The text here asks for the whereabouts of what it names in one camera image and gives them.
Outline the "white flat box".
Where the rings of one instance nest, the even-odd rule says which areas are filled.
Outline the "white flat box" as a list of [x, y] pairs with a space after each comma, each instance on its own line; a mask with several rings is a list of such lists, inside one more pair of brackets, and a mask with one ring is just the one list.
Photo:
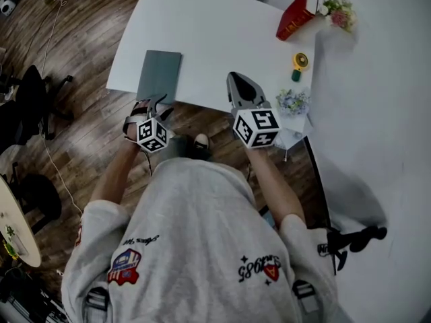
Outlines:
[[[286, 128], [288, 124], [291, 124], [294, 119], [298, 118], [302, 118], [304, 120], [304, 124], [301, 131], [295, 131]], [[302, 116], [296, 116], [295, 118], [283, 118], [281, 121], [283, 123], [283, 128], [275, 139], [275, 146], [279, 147], [280, 149], [289, 150], [299, 141], [303, 140], [303, 138], [307, 137], [313, 130], [313, 126], [307, 114]]]

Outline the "yellow green handheld fan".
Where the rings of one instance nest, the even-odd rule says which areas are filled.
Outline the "yellow green handheld fan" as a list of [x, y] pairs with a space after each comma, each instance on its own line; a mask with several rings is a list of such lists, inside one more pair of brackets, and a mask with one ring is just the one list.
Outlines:
[[299, 52], [293, 56], [292, 61], [294, 68], [291, 79], [294, 82], [299, 82], [302, 72], [308, 67], [308, 57], [304, 53]]

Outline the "pink flower bouquet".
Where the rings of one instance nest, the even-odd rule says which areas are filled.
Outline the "pink flower bouquet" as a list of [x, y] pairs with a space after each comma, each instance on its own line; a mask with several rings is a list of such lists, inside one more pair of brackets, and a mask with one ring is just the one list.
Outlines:
[[317, 12], [333, 27], [352, 33], [356, 29], [357, 17], [350, 0], [322, 0]]

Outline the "grey notebook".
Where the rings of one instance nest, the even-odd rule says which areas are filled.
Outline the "grey notebook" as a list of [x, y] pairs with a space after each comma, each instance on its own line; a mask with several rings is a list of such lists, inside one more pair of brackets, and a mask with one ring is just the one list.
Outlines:
[[182, 61], [179, 52], [147, 50], [141, 69], [136, 100], [166, 95], [163, 104], [174, 102]]

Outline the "round beige table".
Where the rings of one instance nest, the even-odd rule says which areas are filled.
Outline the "round beige table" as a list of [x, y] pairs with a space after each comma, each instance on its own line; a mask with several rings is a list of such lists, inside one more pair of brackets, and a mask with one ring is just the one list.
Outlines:
[[19, 258], [29, 266], [39, 267], [41, 265], [41, 254], [34, 234], [21, 210], [20, 204], [9, 185], [0, 175], [0, 233], [2, 236], [5, 225], [10, 225], [15, 231], [16, 237], [12, 242], [8, 243], [13, 246]]

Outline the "black office chair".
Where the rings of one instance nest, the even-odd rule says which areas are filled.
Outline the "black office chair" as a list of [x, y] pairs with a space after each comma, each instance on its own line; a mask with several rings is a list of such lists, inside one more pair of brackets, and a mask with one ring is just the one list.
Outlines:
[[42, 78], [35, 65], [32, 65], [25, 72], [21, 79], [15, 102], [18, 105], [20, 119], [22, 123], [22, 137], [29, 139], [39, 133], [39, 125], [42, 126], [42, 135], [47, 140], [55, 138], [54, 133], [49, 132], [48, 119], [51, 114], [56, 117], [72, 121], [72, 112], [63, 113], [55, 108], [54, 100], [61, 88], [67, 83], [72, 82], [73, 76], [68, 75], [57, 87], [50, 89], [46, 85], [51, 82], [50, 77]]
[[43, 109], [38, 104], [10, 100], [0, 106], [0, 155], [13, 145], [25, 145], [39, 133]]
[[331, 227], [327, 233], [327, 251], [339, 260], [337, 271], [340, 271], [347, 260], [347, 247], [349, 247], [350, 252], [359, 253], [367, 247], [370, 240], [383, 240], [386, 235], [386, 227], [370, 226], [349, 234], [342, 234]]

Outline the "person's right forearm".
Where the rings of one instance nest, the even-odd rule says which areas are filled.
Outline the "person's right forearm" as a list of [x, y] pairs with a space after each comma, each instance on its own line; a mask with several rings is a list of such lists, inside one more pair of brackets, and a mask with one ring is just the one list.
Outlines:
[[245, 151], [276, 226], [279, 227], [288, 215], [295, 215], [306, 223], [298, 196], [286, 182], [268, 153], [263, 148], [245, 149]]

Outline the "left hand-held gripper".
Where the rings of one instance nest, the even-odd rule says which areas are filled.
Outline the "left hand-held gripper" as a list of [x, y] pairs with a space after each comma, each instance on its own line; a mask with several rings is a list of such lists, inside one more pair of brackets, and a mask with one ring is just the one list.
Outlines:
[[[166, 94], [158, 94], [149, 99], [147, 106], [148, 113], [156, 113], [157, 105], [167, 97]], [[168, 130], [161, 122], [167, 122], [174, 108], [169, 107], [158, 113], [156, 117], [148, 118], [143, 115], [128, 116], [123, 125], [123, 132], [126, 140], [137, 144], [142, 150], [148, 153], [155, 153], [168, 146]], [[135, 125], [135, 138], [131, 139], [128, 134], [130, 124]]]

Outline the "white desk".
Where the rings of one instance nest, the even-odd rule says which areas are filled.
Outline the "white desk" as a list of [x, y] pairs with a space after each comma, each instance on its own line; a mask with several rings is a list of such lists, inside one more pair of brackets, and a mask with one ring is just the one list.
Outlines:
[[135, 93], [148, 50], [179, 52], [175, 98], [228, 112], [226, 78], [251, 78], [274, 103], [282, 89], [312, 84], [312, 66], [292, 81], [293, 57], [314, 58], [315, 29], [305, 25], [287, 41], [275, 33], [282, 10], [256, 0], [139, 0], [123, 32], [107, 88]]

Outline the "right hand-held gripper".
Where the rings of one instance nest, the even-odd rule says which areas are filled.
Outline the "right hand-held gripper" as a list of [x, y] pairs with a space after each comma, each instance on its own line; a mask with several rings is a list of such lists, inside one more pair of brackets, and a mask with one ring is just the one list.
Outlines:
[[265, 100], [261, 87], [237, 72], [229, 72], [226, 84], [235, 136], [247, 149], [272, 146], [281, 131], [281, 120], [277, 110]]

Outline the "red hardcover book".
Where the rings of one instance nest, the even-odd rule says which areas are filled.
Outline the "red hardcover book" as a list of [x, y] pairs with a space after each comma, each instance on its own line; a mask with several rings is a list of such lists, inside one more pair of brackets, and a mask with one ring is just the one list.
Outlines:
[[286, 41], [303, 25], [312, 20], [319, 10], [319, 0], [294, 0], [284, 11], [276, 37]]

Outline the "person's left forearm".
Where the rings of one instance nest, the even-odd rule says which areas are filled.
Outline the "person's left forearm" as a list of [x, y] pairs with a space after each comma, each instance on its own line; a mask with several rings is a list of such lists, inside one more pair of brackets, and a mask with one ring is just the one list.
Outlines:
[[139, 147], [136, 144], [130, 141], [122, 142], [93, 190], [90, 202], [104, 200], [115, 204], [121, 203], [129, 172], [138, 153]]

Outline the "pale blue flower bouquet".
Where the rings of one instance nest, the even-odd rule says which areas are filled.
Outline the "pale blue flower bouquet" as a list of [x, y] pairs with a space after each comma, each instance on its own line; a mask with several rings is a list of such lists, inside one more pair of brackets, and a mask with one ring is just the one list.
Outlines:
[[282, 89], [276, 96], [277, 108], [282, 116], [295, 117], [308, 113], [310, 94], [306, 89], [296, 92], [292, 89]]

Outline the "yellow green toy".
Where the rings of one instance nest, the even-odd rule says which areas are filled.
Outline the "yellow green toy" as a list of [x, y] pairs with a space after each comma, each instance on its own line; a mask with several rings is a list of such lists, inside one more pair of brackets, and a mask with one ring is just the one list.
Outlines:
[[13, 246], [3, 240], [3, 246], [6, 249], [7, 253], [14, 259], [17, 260], [19, 258], [18, 253], [14, 250]]

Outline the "person's grey printed shirt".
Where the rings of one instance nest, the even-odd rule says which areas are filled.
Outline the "person's grey printed shirt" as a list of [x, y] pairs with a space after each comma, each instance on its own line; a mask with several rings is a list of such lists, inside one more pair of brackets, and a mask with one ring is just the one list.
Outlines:
[[239, 171], [170, 159], [133, 214], [110, 201], [86, 206], [63, 305], [72, 323], [330, 322], [326, 242], [295, 215], [273, 229]]

